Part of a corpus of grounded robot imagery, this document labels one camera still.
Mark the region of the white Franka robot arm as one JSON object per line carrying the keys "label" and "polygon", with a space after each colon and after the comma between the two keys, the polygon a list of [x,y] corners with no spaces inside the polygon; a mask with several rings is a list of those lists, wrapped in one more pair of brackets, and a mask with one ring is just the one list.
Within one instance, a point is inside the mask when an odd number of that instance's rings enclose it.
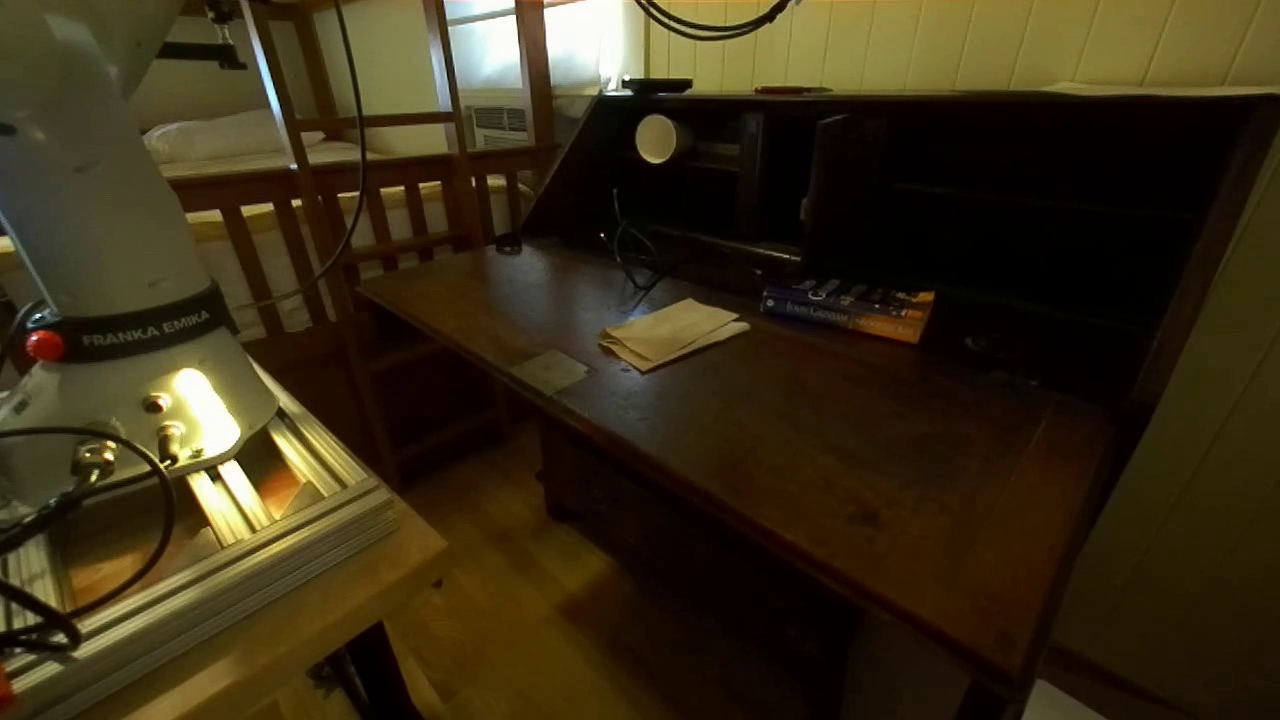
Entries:
{"label": "white Franka robot arm", "polygon": [[7,498],[66,488],[80,429],[201,464],[274,417],[127,117],[181,3],[0,0],[0,216],[56,336],[2,395]]}

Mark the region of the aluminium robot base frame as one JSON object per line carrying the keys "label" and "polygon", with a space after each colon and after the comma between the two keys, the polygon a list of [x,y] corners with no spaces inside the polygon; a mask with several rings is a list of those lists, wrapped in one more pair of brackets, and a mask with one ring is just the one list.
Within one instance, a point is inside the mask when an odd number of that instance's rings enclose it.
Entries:
{"label": "aluminium robot base frame", "polygon": [[71,720],[384,537],[389,488],[292,395],[228,456],[217,395],[138,436],[2,436],[0,662],[17,720]]}

